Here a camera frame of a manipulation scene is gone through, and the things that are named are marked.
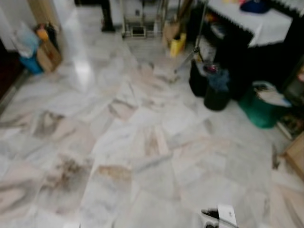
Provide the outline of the dark blue cloth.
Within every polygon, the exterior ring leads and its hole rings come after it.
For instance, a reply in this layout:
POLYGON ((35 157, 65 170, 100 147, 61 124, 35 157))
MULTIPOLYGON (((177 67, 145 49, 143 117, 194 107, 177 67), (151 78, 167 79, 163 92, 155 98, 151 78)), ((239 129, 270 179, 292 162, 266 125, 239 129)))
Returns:
POLYGON ((266 0, 242 0, 239 9, 247 13, 265 14, 270 11, 266 0))

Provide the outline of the white plastic bag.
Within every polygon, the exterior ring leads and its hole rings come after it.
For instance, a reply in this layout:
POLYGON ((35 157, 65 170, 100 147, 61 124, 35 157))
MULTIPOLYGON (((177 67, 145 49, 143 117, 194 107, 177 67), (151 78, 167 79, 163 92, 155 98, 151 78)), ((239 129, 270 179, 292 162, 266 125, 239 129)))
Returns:
POLYGON ((41 40, 32 28, 21 21, 19 26, 13 30, 11 41, 21 57, 32 58, 36 54, 41 40))

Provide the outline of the black waste bin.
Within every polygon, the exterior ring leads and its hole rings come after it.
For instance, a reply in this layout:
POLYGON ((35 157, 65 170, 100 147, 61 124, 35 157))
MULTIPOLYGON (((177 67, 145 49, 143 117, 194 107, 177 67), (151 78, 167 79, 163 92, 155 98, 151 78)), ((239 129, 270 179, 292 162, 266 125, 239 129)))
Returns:
POLYGON ((207 109, 210 109, 212 111, 222 111, 227 107, 229 101, 229 91, 228 93, 220 93, 208 85, 207 92, 204 97, 204 105, 207 109))
POLYGON ((208 87, 208 80, 200 72, 200 62, 191 60, 189 85, 195 97, 205 97, 208 87))

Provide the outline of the green plastic bucket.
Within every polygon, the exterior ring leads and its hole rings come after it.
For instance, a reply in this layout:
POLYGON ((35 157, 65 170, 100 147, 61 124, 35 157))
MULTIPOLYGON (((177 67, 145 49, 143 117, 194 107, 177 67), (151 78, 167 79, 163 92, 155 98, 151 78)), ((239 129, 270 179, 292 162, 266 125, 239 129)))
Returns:
POLYGON ((267 104, 257 97, 253 88, 247 90, 238 105, 252 124, 261 129, 273 128, 287 110, 285 107, 267 104))

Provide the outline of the black shelf unit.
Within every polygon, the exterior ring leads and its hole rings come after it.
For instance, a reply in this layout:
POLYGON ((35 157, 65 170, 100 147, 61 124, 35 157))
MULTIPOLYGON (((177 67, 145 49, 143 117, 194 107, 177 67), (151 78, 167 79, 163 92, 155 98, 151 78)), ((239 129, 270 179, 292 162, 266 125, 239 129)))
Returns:
POLYGON ((304 57, 302 56, 293 68, 289 78, 282 87, 282 92, 291 104, 286 113, 279 119, 278 126, 289 140, 293 140, 303 130, 303 81, 299 76, 304 71, 304 57))

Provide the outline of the black post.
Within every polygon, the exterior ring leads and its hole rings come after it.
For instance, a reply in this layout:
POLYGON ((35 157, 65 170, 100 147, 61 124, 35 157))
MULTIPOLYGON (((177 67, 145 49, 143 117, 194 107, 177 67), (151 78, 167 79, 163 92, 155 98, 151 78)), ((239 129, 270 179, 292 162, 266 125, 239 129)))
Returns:
POLYGON ((102 9, 102 32, 114 33, 115 27, 112 20, 111 4, 109 0, 98 0, 102 9))

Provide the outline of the blue bag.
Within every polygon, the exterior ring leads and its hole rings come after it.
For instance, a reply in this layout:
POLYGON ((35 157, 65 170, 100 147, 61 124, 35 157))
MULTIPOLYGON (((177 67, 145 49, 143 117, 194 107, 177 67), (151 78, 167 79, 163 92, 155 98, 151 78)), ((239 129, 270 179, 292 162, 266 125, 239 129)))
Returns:
POLYGON ((43 74, 44 70, 40 67, 36 56, 32 55, 31 57, 19 56, 19 60, 24 65, 24 67, 33 75, 43 74))

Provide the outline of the white crumpled sheet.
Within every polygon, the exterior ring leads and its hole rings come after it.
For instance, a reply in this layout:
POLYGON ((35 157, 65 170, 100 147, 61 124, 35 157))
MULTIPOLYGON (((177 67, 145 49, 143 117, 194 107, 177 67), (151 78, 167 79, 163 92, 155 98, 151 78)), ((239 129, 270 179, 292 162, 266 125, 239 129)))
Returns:
POLYGON ((254 93, 267 104, 291 108, 292 104, 270 82, 256 81, 252 83, 254 93))

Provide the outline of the wooden door frame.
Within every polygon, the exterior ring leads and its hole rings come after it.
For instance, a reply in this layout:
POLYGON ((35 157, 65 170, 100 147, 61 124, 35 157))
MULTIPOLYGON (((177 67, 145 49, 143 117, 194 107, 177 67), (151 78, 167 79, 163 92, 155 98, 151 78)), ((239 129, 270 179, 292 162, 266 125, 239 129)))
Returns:
POLYGON ((28 5, 38 24, 50 23, 57 30, 61 30, 61 21, 55 0, 28 0, 28 5))

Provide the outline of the grey blue cloth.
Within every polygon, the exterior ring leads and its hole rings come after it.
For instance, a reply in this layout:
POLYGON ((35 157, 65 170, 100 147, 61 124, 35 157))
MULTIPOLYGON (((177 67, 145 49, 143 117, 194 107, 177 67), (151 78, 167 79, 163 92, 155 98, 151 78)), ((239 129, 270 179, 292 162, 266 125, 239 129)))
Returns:
POLYGON ((209 86, 220 93, 228 93, 230 76, 229 71, 225 69, 217 70, 207 74, 209 86))

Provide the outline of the brown paper bag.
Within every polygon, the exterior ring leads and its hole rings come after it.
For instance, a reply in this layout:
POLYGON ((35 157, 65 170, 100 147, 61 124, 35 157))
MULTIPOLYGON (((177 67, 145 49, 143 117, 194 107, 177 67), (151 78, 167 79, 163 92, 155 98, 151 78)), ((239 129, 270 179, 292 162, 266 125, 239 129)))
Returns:
POLYGON ((54 72, 63 60, 61 54, 50 40, 40 42, 36 58, 45 73, 54 72))

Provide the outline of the yellow bag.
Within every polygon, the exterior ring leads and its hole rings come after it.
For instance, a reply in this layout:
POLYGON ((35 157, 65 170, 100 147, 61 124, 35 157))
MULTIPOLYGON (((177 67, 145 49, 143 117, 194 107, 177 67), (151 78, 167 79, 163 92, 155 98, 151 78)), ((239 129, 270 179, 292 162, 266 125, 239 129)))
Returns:
POLYGON ((169 43, 170 57, 176 58, 180 52, 185 49, 185 41, 187 39, 187 33, 177 33, 172 37, 169 43))

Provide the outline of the table with white cloth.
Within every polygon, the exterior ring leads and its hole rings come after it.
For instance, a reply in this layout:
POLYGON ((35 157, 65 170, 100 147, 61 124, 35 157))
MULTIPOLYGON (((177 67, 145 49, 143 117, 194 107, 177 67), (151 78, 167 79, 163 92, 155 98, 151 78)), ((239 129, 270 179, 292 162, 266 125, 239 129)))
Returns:
POLYGON ((217 39, 209 25, 203 27, 206 39, 215 45, 213 62, 228 70, 230 95, 240 100, 253 82, 270 82, 278 89, 300 63, 304 54, 303 17, 278 0, 261 0, 271 7, 263 14, 242 11, 238 3, 225 0, 199 0, 224 29, 217 39))

